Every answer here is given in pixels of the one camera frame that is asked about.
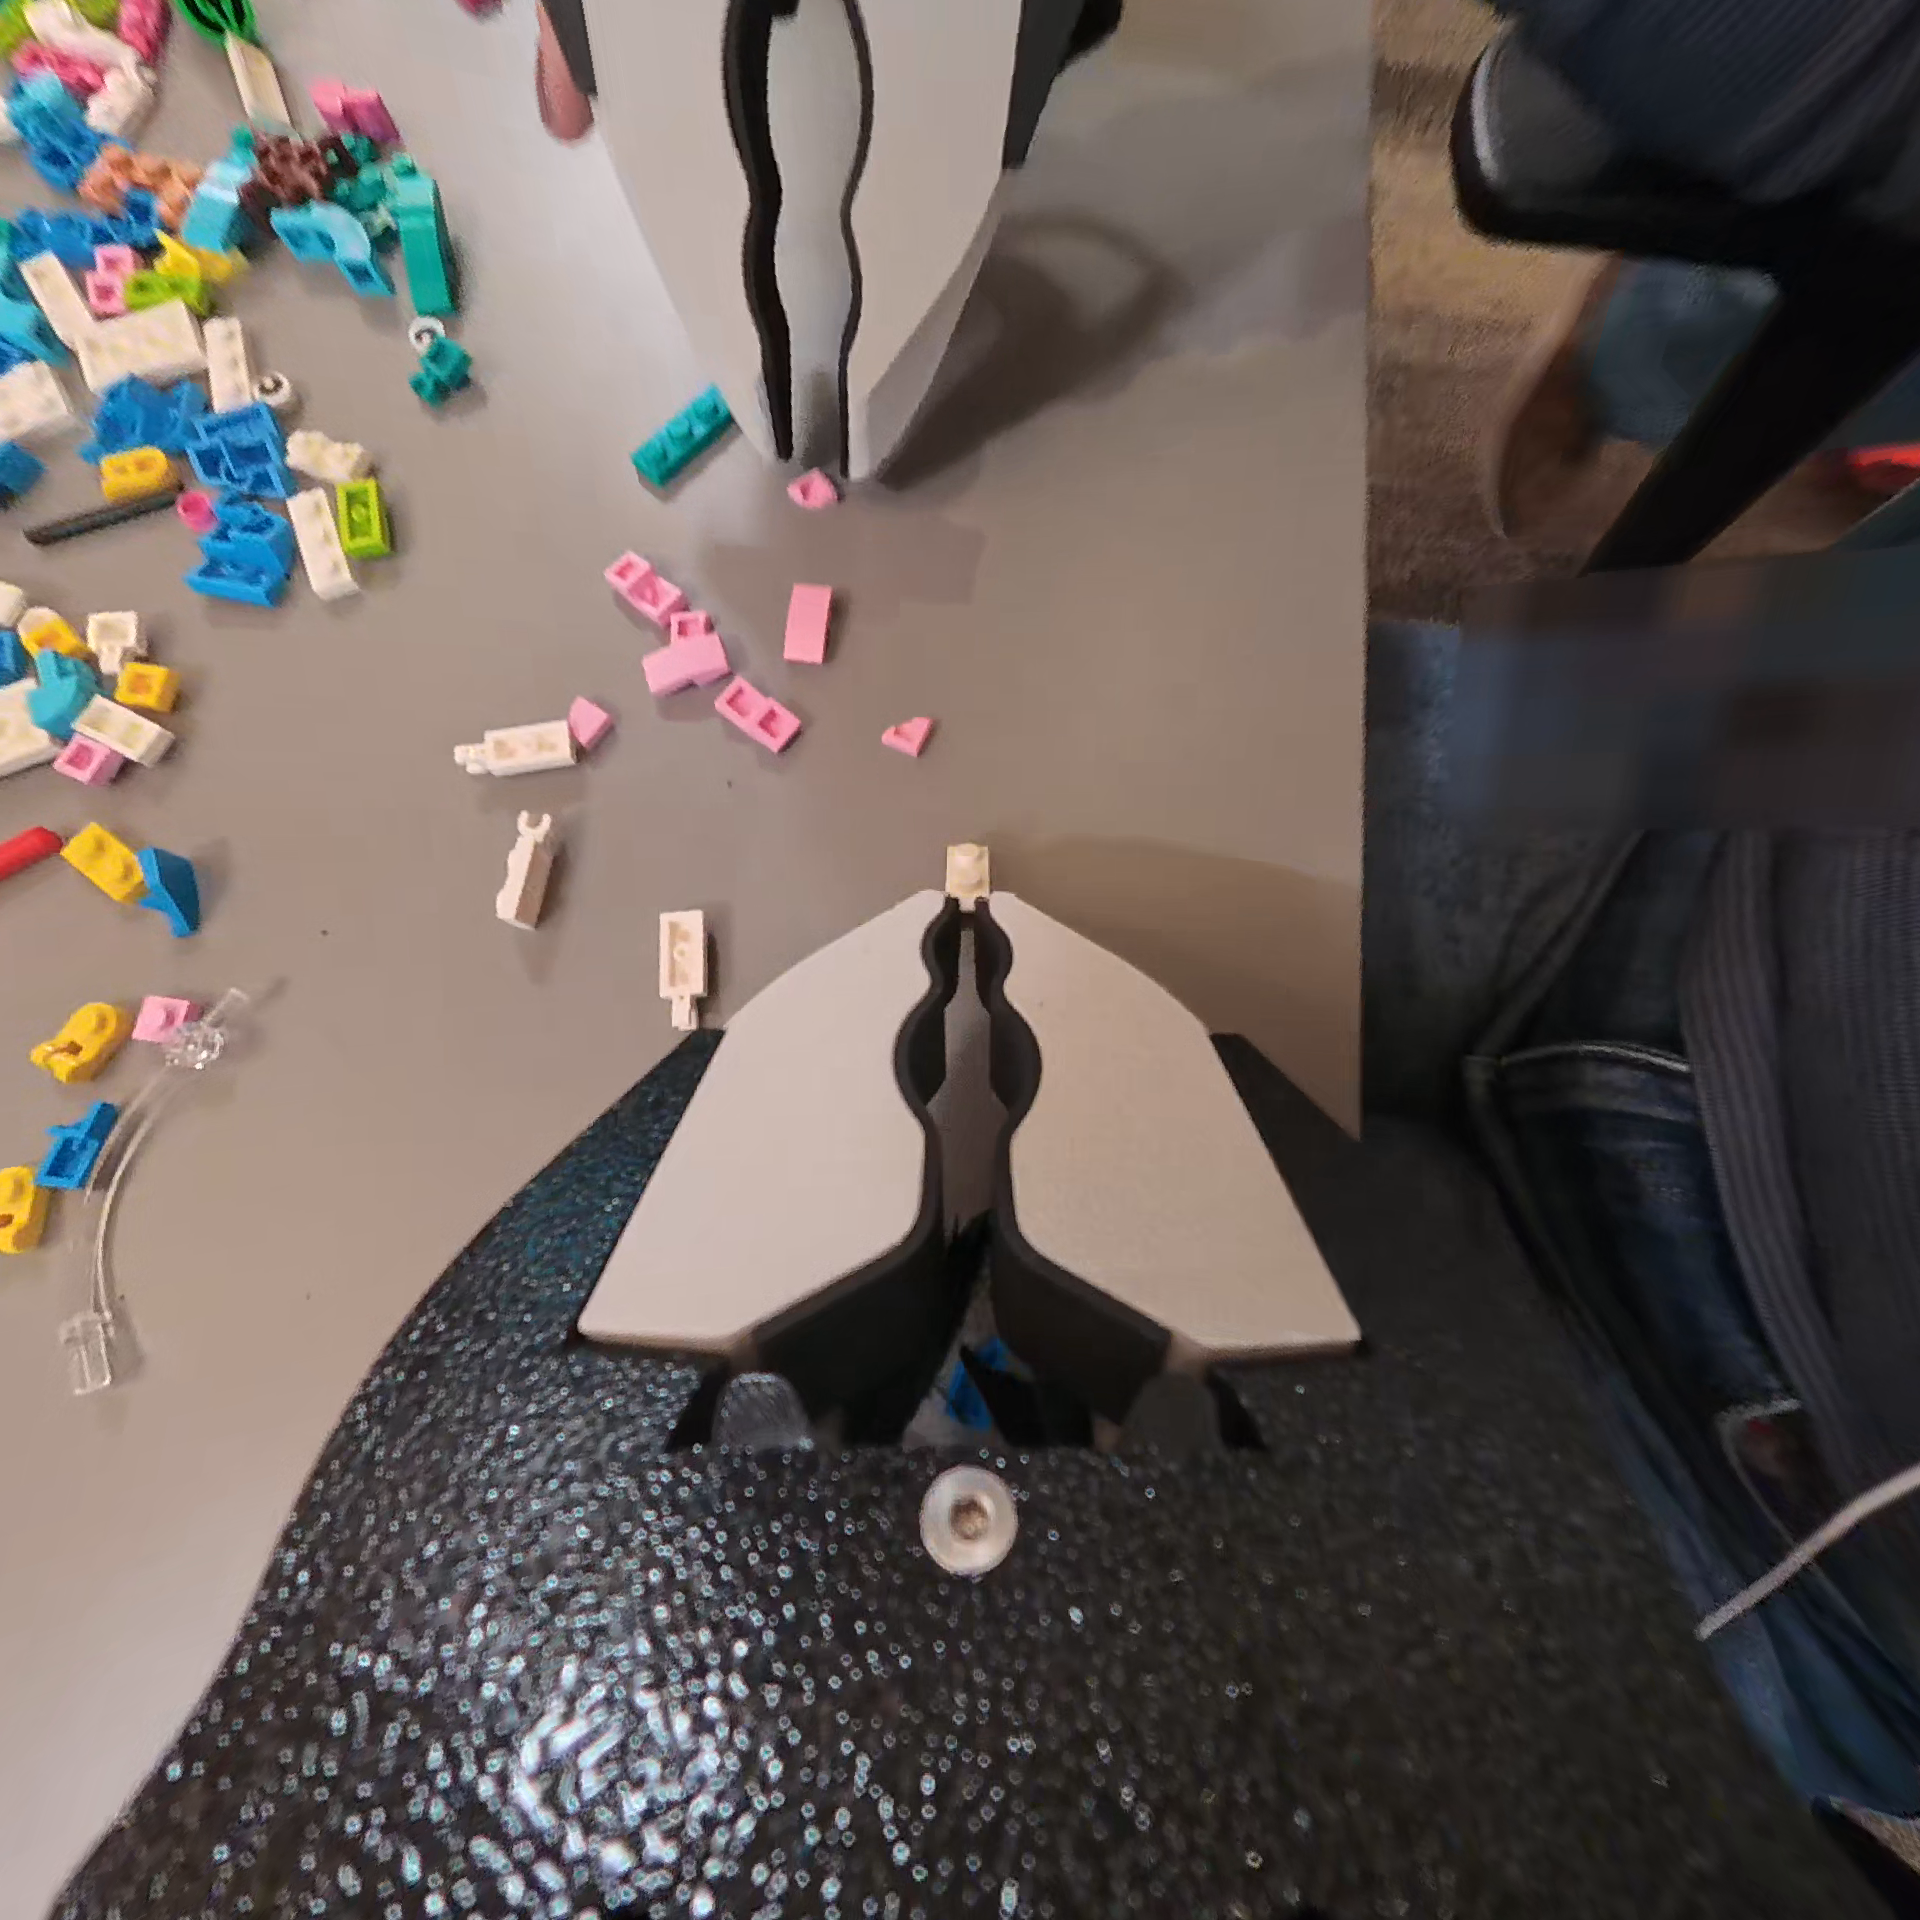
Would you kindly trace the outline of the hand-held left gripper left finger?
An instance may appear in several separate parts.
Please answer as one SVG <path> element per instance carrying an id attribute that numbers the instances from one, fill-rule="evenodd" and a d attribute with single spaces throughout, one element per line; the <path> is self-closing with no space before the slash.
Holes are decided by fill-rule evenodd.
<path id="1" fill-rule="evenodd" d="M 964 909 L 918 892 L 727 1021 L 579 1316 L 612 1352 L 773 1374 L 842 1445 L 899 1445 L 975 1245 L 930 1114 Z"/>

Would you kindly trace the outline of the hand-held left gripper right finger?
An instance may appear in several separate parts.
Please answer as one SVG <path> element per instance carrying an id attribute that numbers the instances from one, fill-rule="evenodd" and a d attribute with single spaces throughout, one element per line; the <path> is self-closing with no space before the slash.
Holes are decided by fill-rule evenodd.
<path id="1" fill-rule="evenodd" d="M 1203 1019 L 1007 892 L 975 904 L 974 954 L 1003 1107 L 1005 1343 L 1107 1424 L 1163 1374 L 1356 1352 L 1359 1324 Z"/>

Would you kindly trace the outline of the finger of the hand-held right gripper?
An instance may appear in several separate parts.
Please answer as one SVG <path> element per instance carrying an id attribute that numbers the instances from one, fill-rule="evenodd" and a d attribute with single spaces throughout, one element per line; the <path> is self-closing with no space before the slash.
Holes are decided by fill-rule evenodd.
<path id="1" fill-rule="evenodd" d="M 871 482 L 923 414 L 1001 216 L 1019 3 L 778 4 L 774 296 L 795 452 Z"/>
<path id="2" fill-rule="evenodd" d="M 757 450 L 793 452 L 771 128 L 774 3 L 585 3 L 594 123 L 668 299 Z"/>

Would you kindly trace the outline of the teal lego plate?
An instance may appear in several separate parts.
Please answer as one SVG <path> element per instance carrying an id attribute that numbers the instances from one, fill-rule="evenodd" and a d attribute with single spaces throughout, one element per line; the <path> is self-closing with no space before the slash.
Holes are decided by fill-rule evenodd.
<path id="1" fill-rule="evenodd" d="M 668 494 L 733 429 L 727 397 L 708 386 L 635 445 L 631 467 L 644 486 Z"/>

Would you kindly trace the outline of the white lego clip piece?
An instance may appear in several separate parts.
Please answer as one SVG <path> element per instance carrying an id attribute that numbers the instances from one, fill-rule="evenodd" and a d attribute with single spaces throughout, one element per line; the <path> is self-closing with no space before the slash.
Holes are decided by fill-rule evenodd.
<path id="1" fill-rule="evenodd" d="M 539 925 L 556 848 L 553 816 L 522 811 L 508 866 L 495 888 L 494 912 L 499 920 L 522 931 Z"/>

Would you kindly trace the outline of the pile of colourful lego bricks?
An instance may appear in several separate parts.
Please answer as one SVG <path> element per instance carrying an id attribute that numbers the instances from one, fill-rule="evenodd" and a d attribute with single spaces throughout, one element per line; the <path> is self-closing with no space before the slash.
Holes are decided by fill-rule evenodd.
<path id="1" fill-rule="evenodd" d="M 79 434 L 77 511 L 180 490 L 183 587 L 217 608 L 337 608 L 396 549 L 373 447 L 254 399 L 250 270 L 281 252 L 459 343 L 438 181 L 377 87 L 302 90 L 254 4 L 5 4 L 5 154 L 55 194 L 5 208 L 5 510 Z"/>

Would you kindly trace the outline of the black lego rod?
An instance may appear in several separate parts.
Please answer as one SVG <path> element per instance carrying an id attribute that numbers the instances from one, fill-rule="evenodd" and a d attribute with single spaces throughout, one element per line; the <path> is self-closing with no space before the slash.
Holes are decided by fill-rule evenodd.
<path id="1" fill-rule="evenodd" d="M 74 511 L 59 518 L 49 518 L 28 526 L 22 531 L 22 539 L 31 549 L 74 544 L 85 536 L 95 536 L 121 526 L 167 514 L 177 508 L 178 498 L 180 490 L 169 486 L 157 494 L 106 503 L 95 510 Z"/>

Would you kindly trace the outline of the small blue lego brick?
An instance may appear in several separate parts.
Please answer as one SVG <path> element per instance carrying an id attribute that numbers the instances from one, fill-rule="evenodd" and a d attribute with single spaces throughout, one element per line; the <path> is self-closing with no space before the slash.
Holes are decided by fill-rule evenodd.
<path id="1" fill-rule="evenodd" d="M 35 1186 L 51 1194 L 85 1194 L 113 1141 L 121 1109 L 108 1100 L 93 1100 L 76 1120 L 49 1128 L 49 1147 L 37 1164 Z"/>

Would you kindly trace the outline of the yellow rounded lego piece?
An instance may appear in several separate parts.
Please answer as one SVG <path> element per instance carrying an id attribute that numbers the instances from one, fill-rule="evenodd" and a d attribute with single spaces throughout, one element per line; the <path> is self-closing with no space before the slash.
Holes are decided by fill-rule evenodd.
<path id="1" fill-rule="evenodd" d="M 93 1082 L 127 1042 L 134 1015 L 116 1000 L 85 1000 L 52 1037 L 30 1051 L 30 1063 L 59 1086 Z"/>

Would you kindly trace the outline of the clear curved lego piece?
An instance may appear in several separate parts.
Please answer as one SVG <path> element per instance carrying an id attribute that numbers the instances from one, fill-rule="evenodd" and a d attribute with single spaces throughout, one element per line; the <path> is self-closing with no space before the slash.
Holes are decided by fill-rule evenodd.
<path id="1" fill-rule="evenodd" d="M 234 1077 L 234 1064 L 250 1054 L 257 1016 L 278 991 L 278 980 L 254 989 L 228 988 L 185 1019 L 159 1044 L 159 1063 L 148 1079 L 116 1109 L 76 1188 L 82 1219 L 76 1253 L 79 1304 L 62 1320 L 58 1341 L 77 1399 L 102 1394 L 138 1372 L 138 1338 L 115 1270 L 132 1171 L 164 1120 L 187 1109 L 205 1084 L 225 1086 Z"/>

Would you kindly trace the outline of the person's right hand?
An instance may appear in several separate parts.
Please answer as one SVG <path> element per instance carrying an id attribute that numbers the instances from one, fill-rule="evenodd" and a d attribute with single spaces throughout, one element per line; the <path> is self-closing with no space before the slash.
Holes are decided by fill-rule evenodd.
<path id="1" fill-rule="evenodd" d="M 538 8 L 535 95 L 547 133 L 579 141 L 593 131 L 593 46 L 579 4 Z"/>

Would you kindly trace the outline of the person's blue jeans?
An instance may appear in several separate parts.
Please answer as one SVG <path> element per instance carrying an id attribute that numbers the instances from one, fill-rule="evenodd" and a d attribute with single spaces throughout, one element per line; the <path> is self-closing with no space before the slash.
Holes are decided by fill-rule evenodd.
<path id="1" fill-rule="evenodd" d="M 1692 1069 L 1625 1042 L 1463 1068 L 1468 1116 L 1538 1278 L 1564 1307 L 1630 1491 L 1694 1618 L 1839 1506 L 1722 1219 Z M 1868 1620 L 1853 1548 L 1697 1643 L 1799 1791 L 1915 1822 L 1915 1667 Z"/>

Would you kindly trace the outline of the dark striped shirt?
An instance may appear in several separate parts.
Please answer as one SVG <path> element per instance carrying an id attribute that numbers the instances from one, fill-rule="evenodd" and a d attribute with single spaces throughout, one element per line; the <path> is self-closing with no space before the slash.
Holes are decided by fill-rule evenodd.
<path id="1" fill-rule="evenodd" d="M 1727 831 L 1678 1004 L 1718 1199 L 1838 1486 L 1917 1452 L 1917 834 Z"/>

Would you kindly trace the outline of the black office chair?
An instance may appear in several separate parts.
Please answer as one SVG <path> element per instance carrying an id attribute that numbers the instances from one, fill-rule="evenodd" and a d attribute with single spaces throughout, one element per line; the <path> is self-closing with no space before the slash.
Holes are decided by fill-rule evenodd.
<path id="1" fill-rule="evenodd" d="M 1660 450 L 1579 574 L 1694 559 L 1915 381 L 1917 4 L 1494 4 L 1461 222 L 1599 262 L 1531 355 L 1491 511 L 1521 536 L 1604 440 Z"/>

